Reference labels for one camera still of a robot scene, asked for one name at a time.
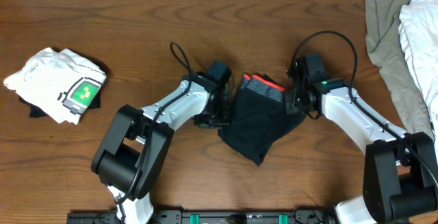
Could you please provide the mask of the black leggings red waistband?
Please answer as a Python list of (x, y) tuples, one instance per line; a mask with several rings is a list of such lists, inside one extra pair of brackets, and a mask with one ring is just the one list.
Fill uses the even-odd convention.
[(231, 104), (230, 123), (218, 130), (218, 136), (260, 166), (273, 143), (306, 118), (301, 112), (286, 113), (284, 91), (270, 78), (245, 74)]

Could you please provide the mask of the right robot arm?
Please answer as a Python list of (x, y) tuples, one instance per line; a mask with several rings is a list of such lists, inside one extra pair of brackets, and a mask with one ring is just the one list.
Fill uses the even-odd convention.
[(327, 223), (408, 223), (437, 210), (437, 155), (427, 134), (392, 124), (343, 79), (297, 85), (284, 101), (289, 114), (334, 122), (365, 156), (361, 195), (338, 203)]

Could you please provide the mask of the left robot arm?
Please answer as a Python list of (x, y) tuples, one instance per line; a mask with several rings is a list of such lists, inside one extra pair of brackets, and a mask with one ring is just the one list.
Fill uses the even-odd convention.
[(148, 223), (153, 215), (149, 193), (175, 131), (192, 118), (201, 127), (221, 125), (215, 120), (226, 107), (229, 78), (186, 75), (160, 101), (140, 109), (124, 105), (117, 111), (91, 164), (114, 196), (117, 223)]

